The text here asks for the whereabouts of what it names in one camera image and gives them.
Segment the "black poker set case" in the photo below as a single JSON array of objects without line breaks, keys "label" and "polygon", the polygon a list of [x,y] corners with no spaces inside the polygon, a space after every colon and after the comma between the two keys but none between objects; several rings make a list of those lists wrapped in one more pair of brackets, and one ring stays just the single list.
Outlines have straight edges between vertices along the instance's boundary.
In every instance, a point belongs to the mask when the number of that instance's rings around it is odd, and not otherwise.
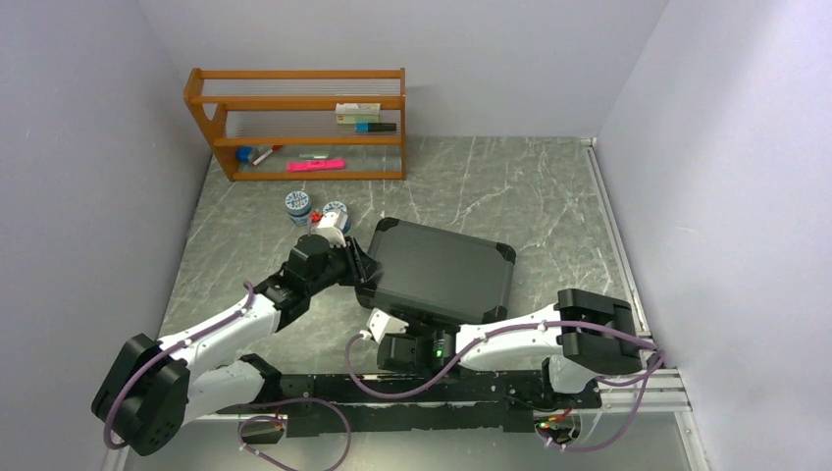
[{"label": "black poker set case", "polygon": [[385,217],[367,253],[381,275],[355,290],[365,308],[449,325],[508,316],[516,251],[506,243]]}]

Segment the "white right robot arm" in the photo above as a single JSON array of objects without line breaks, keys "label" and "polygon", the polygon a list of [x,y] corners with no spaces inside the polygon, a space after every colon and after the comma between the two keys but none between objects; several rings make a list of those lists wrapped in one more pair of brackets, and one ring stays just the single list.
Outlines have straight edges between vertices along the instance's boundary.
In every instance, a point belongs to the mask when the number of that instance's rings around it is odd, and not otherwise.
[{"label": "white right robot arm", "polygon": [[430,378],[456,368],[490,372],[511,362],[538,360],[541,398],[568,403],[598,376],[635,374],[653,344],[638,338],[629,302],[569,288],[531,314],[489,324],[418,331],[374,309],[367,322],[381,369]]}]

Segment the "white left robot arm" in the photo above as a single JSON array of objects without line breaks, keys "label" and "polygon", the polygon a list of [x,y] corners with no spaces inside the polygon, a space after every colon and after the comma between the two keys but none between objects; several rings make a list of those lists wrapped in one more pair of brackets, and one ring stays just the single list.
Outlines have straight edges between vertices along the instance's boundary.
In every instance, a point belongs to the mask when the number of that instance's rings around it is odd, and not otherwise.
[{"label": "white left robot arm", "polygon": [[91,403],[103,423],[103,442],[130,447],[140,455],[166,445],[187,422],[234,404],[220,384],[244,382],[239,402],[256,412],[272,410],[281,398],[278,371],[262,359],[220,362],[256,340],[286,328],[305,314],[314,295],[332,286],[363,288],[381,265],[349,236],[342,244],[322,235],[303,235],[280,269],[258,284],[244,283],[245,295],[232,307],[179,333],[154,340],[128,339]]}]

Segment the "blue white lidded jar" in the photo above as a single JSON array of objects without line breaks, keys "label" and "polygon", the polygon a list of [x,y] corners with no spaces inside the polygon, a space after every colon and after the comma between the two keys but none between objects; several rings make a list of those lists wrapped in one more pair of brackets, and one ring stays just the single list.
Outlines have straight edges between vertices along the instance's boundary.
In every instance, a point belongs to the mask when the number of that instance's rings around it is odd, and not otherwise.
[{"label": "blue white lidded jar", "polygon": [[348,214],[348,211],[347,211],[347,206],[344,203],[342,203],[341,201],[330,201],[323,207],[323,212],[324,213],[330,213],[330,212],[338,213],[339,218],[341,220],[340,225],[341,225],[342,232],[345,235],[349,232],[349,230],[351,228],[351,222],[350,222],[349,214]]},{"label": "blue white lidded jar", "polygon": [[291,221],[300,227],[306,227],[312,213],[309,195],[303,190],[294,190],[285,198],[285,208]]}]

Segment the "pink highlighter marker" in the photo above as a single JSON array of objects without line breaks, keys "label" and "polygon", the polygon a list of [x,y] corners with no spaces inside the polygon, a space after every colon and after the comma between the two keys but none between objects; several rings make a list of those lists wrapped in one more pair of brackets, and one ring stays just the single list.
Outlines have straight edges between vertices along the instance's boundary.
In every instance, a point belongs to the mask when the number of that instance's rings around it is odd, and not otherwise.
[{"label": "pink highlighter marker", "polygon": [[286,170],[291,173],[335,171],[346,167],[344,159],[321,159],[303,162],[287,162]]}]

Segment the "teal marker pen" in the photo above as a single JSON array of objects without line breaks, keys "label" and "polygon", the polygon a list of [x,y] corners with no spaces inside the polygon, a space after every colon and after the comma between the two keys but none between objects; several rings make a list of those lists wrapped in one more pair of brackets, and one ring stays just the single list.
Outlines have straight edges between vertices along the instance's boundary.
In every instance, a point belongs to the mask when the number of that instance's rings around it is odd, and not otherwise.
[{"label": "teal marker pen", "polygon": [[356,132],[396,132],[398,130],[398,124],[396,123],[370,123],[370,122],[362,122],[356,123],[354,125],[354,129]]}]

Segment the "red white marker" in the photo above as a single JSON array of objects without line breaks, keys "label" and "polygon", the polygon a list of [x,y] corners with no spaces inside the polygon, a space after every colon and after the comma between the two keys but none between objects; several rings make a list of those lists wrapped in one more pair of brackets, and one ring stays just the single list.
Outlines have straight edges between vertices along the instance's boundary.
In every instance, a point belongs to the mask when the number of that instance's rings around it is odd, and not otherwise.
[{"label": "red white marker", "polygon": [[282,149],[281,145],[262,146],[257,150],[257,155],[251,159],[252,166],[258,166],[268,157]]}]

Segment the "orange wooden shelf rack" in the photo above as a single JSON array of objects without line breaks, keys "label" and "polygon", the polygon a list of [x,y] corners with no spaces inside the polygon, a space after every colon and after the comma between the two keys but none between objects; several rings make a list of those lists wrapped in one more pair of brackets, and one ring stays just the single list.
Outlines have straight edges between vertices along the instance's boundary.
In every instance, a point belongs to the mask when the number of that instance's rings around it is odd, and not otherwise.
[{"label": "orange wooden shelf rack", "polygon": [[[190,71],[183,101],[220,168],[232,182],[403,180],[407,175],[406,80],[391,70]],[[380,103],[378,116],[339,119],[337,103]],[[396,123],[396,132],[356,132],[356,123]],[[261,171],[238,162],[240,146],[393,148],[391,169],[291,173],[286,164]]]}]

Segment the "white red box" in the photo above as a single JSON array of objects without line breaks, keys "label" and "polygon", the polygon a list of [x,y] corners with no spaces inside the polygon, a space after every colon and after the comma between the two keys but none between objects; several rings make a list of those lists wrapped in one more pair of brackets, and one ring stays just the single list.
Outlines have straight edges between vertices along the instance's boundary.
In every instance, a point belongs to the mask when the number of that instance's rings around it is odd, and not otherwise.
[{"label": "white red box", "polygon": [[347,116],[378,116],[381,113],[381,110],[382,105],[380,103],[368,102],[342,102],[337,103],[335,107],[335,113],[339,119],[344,119]]}]

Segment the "blue capped small bottle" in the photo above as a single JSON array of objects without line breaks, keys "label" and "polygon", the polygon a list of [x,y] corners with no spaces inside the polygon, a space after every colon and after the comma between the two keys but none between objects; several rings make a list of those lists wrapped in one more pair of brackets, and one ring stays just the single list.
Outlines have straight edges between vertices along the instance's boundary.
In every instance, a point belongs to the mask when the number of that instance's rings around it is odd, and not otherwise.
[{"label": "blue capped small bottle", "polygon": [[258,158],[259,154],[256,147],[240,146],[236,149],[234,156],[238,162],[251,164]]}]

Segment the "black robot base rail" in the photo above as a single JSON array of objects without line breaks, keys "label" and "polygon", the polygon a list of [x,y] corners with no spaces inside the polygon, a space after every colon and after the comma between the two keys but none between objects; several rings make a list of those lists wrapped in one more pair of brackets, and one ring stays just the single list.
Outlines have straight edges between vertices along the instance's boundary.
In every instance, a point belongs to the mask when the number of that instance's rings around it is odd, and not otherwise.
[{"label": "black robot base rail", "polygon": [[405,399],[361,391],[346,374],[285,375],[273,407],[233,405],[221,417],[281,417],[291,438],[358,433],[499,429],[531,433],[534,421],[559,410],[598,409],[596,382],[578,393],[553,392],[536,370],[464,373]]}]

